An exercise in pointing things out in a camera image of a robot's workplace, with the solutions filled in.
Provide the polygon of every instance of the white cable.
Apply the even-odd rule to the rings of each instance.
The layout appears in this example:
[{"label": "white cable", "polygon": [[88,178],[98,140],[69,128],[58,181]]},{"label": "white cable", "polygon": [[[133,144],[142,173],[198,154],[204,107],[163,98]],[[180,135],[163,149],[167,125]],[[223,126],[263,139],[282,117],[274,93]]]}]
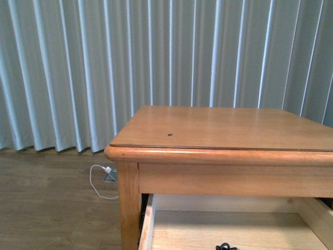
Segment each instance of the white cable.
[{"label": "white cable", "polygon": [[103,166],[101,166],[101,165],[92,165],[92,167],[90,168],[90,184],[92,185],[92,187],[93,187],[93,189],[95,190],[95,192],[96,192],[96,194],[99,196],[99,197],[101,197],[101,198],[104,198],[104,199],[117,199],[119,196],[116,196],[116,197],[114,197],[114,198],[108,198],[108,197],[104,197],[104,196],[101,196],[99,193],[98,193],[98,191],[97,191],[97,189],[94,187],[94,185],[93,185],[93,183],[92,183],[92,170],[93,170],[93,167],[100,167],[100,168],[102,168],[105,172],[106,172],[106,170],[107,170],[107,168],[105,168],[105,167],[103,167]]}]

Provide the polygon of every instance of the table edge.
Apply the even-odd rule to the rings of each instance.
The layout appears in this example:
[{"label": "table edge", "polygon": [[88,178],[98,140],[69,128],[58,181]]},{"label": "table edge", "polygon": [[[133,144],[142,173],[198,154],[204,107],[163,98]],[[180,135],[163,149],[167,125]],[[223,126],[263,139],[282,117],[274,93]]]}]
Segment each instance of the table edge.
[{"label": "table edge", "polygon": [[112,161],[230,165],[302,165],[333,167],[333,152],[259,149],[197,149],[175,147],[119,147],[108,145]]}]

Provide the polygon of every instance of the wooden floor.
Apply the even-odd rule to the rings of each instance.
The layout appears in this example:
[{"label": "wooden floor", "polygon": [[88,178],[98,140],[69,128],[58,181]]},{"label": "wooden floor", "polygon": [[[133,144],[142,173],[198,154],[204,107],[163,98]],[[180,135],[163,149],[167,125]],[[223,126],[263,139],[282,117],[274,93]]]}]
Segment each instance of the wooden floor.
[{"label": "wooden floor", "polygon": [[[99,198],[103,154],[0,152],[0,249],[121,249],[119,202]],[[93,183],[117,196],[117,184]]]}]

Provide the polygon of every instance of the table apron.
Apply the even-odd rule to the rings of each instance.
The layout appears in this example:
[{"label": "table apron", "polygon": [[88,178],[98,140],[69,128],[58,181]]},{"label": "table apron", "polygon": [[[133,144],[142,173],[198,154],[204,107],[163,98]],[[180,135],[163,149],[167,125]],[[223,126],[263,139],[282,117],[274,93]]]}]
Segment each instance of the table apron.
[{"label": "table apron", "polygon": [[139,192],[333,197],[333,167],[139,163]]}]

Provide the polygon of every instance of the white plug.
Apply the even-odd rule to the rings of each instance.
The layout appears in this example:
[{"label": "white plug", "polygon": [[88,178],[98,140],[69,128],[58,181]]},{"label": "white plug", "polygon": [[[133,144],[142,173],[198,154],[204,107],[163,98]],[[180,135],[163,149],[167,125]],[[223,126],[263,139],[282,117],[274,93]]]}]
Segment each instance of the white plug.
[{"label": "white plug", "polygon": [[110,167],[106,167],[106,168],[104,169],[104,171],[105,171],[105,173],[110,173],[110,172],[112,171],[112,168],[110,168]]}]

